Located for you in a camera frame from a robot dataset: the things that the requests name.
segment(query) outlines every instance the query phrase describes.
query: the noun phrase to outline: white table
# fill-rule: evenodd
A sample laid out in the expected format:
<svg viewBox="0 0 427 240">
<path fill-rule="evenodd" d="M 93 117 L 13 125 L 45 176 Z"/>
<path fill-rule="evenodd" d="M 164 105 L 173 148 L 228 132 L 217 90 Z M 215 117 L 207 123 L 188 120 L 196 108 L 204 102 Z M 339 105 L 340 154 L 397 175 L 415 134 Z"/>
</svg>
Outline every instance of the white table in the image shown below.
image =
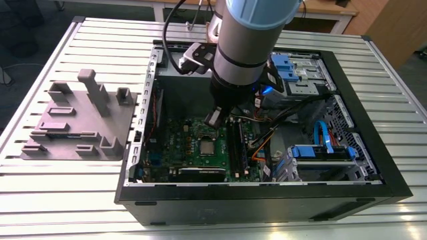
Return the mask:
<svg viewBox="0 0 427 240">
<path fill-rule="evenodd" d="M 357 36 L 284 31 L 277 46 L 335 52 L 413 193 L 400 203 L 369 208 L 336 222 L 141 226 L 113 203 L 120 161 L 20 159 L 21 147 L 51 100 L 47 90 L 52 82 L 65 81 L 73 90 L 81 90 L 77 72 L 89 68 L 107 90 L 127 87 L 140 93 L 152 41 L 160 39 L 161 29 L 159 22 L 96 18 L 71 24 L 0 136 L 0 238 L 426 239 L 426 110 L 376 47 Z M 205 41 L 204 26 L 196 25 L 188 32 L 183 24 L 172 23 L 169 30 L 171 40 Z"/>
</svg>

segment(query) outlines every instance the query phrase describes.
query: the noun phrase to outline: red cable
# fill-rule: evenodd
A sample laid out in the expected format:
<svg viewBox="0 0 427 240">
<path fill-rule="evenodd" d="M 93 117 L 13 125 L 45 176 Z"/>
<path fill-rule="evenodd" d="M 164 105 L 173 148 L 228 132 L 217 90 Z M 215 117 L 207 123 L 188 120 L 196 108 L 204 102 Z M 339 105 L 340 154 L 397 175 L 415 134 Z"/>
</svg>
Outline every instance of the red cable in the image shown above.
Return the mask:
<svg viewBox="0 0 427 240">
<path fill-rule="evenodd" d="M 155 94 L 155 92 L 152 92 L 152 97 L 153 97 L 153 103 L 152 103 L 153 123 L 152 123 L 152 128 L 151 128 L 151 131 L 149 131 L 149 135 L 147 137 L 147 140 L 145 140 L 144 144 L 147 144 L 148 139 L 152 137 L 152 134 L 153 134 L 153 131 L 155 131 L 155 128 L 156 128 L 156 122 L 157 122 L 157 116 L 156 116 L 156 94 Z"/>
<path fill-rule="evenodd" d="M 336 138 L 335 138 L 335 136 L 333 136 L 333 134 L 332 134 L 331 129 L 327 130 L 327 133 L 328 133 L 328 136 L 329 136 L 329 138 L 331 138 L 331 141 L 332 141 L 333 146 L 337 146 L 337 145 L 339 145 L 339 142 L 336 141 Z"/>
<path fill-rule="evenodd" d="M 259 113 L 259 110 L 260 110 L 260 109 L 259 109 L 259 108 L 256 108 L 256 110 L 255 110 L 255 112 L 253 112 L 253 118 L 257 118 L 257 116 L 256 116 L 256 115 L 257 115 L 257 113 Z"/>
</svg>

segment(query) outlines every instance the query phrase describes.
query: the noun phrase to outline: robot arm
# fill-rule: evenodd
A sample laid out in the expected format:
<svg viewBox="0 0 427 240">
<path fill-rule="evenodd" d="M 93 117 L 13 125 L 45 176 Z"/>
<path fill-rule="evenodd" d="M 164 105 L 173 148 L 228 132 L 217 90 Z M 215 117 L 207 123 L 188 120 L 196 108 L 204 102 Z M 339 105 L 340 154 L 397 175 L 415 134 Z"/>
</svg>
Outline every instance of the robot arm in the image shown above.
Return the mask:
<svg viewBox="0 0 427 240">
<path fill-rule="evenodd" d="M 212 31 L 220 31 L 216 49 L 195 43 L 184 53 L 188 61 L 183 64 L 183 68 L 212 70 L 209 93 L 215 106 L 204 120 L 208 126 L 219 128 L 233 107 L 247 102 L 268 78 L 269 54 L 300 3 L 301 0 L 217 0 L 212 26 Z"/>
</svg>

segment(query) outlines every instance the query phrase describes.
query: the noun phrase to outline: motherboard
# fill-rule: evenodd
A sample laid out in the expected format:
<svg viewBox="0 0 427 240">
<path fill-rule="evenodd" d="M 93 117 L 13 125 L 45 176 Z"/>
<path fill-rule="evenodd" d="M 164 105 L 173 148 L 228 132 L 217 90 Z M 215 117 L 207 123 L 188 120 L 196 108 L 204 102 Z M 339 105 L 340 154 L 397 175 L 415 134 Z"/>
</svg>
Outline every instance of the motherboard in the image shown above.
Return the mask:
<svg viewBox="0 0 427 240">
<path fill-rule="evenodd" d="M 227 120 L 217 130 L 203 118 L 168 119 L 161 152 L 148 153 L 145 181 L 259 182 L 260 169 L 248 166 L 248 142 L 255 138 L 252 124 Z"/>
</svg>

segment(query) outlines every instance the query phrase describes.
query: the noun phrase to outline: ram slot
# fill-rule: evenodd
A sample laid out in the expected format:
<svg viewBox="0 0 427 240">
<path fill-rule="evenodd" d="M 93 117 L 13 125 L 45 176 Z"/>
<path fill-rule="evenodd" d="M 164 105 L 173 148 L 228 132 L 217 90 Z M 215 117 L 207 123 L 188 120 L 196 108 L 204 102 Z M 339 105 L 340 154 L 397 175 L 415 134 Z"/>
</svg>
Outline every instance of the ram slot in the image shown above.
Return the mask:
<svg viewBox="0 0 427 240">
<path fill-rule="evenodd" d="M 225 122 L 227 128 L 227 149 L 228 149 L 228 160 L 229 160 L 229 170 L 233 176 L 237 178 L 240 176 L 239 173 L 239 159 L 237 159 L 237 149 L 235 142 L 235 124 L 233 121 L 229 120 Z"/>
<path fill-rule="evenodd" d="M 245 170 L 248 167 L 248 159 L 247 159 L 247 145 L 245 145 L 245 137 L 243 132 L 241 120 L 233 122 L 233 129 L 236 137 L 236 149 L 237 149 L 237 160 L 239 160 L 239 172 L 241 175 L 245 175 Z"/>
</svg>

